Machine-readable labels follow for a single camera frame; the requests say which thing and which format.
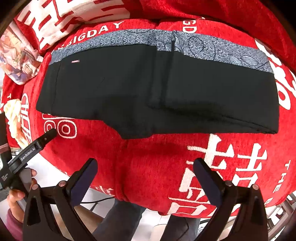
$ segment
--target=gray handle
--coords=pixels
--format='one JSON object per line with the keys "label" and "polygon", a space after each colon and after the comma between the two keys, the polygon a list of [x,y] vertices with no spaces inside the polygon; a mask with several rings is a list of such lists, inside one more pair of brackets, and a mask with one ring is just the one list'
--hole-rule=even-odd
{"label": "gray handle", "polygon": [[[32,183],[32,175],[31,175],[31,169],[30,168],[25,168],[24,170],[21,171],[19,174],[20,179],[22,180],[22,183],[24,184],[26,190],[30,192],[30,187]],[[27,202],[22,199],[17,202],[19,206],[22,208],[23,211],[26,209]]]}

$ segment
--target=gray patterned waistband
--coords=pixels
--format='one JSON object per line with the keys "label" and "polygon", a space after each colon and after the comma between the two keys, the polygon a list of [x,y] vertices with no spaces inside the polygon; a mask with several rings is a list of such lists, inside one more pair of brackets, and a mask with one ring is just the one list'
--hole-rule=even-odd
{"label": "gray patterned waistband", "polygon": [[158,51],[171,51],[172,41],[175,41],[175,51],[193,58],[219,61],[273,73],[267,56],[259,49],[210,35],[159,29],[128,29],[102,34],[84,42],[54,50],[50,64],[81,51],[108,46],[145,44],[156,46]]}

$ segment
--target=black pants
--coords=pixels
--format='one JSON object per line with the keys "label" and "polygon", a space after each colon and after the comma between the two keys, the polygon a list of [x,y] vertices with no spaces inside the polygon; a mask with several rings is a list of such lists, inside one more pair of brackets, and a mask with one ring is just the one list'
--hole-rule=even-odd
{"label": "black pants", "polygon": [[[115,200],[101,224],[93,232],[98,241],[130,241],[146,208]],[[160,241],[194,241],[198,235],[199,218],[171,215]]]}

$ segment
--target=black cable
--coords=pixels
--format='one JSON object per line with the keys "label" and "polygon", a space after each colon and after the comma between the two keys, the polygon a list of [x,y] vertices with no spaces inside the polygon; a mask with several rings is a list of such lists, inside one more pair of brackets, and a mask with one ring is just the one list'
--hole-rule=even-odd
{"label": "black cable", "polygon": [[179,241],[189,230],[189,224],[187,222],[187,219],[185,217],[184,217],[184,219],[185,219],[185,222],[186,222],[186,225],[187,225],[187,229],[176,241]]}
{"label": "black cable", "polygon": [[99,202],[102,202],[102,201],[105,201],[105,200],[108,200],[108,199],[113,199],[114,197],[108,197],[108,198],[104,198],[104,199],[101,199],[101,200],[98,200],[98,201],[93,201],[93,202],[81,202],[81,203],[84,203],[84,204],[87,204],[87,203],[99,203]]}

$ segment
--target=cream colored fabric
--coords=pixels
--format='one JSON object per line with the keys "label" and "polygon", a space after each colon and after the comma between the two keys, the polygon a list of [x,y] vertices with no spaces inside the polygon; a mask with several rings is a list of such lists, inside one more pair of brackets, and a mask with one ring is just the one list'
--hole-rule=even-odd
{"label": "cream colored fabric", "polygon": [[21,148],[25,148],[29,145],[22,132],[21,127],[21,112],[22,103],[19,99],[9,100],[3,107],[5,116],[8,119],[9,131],[11,137],[14,138]]}

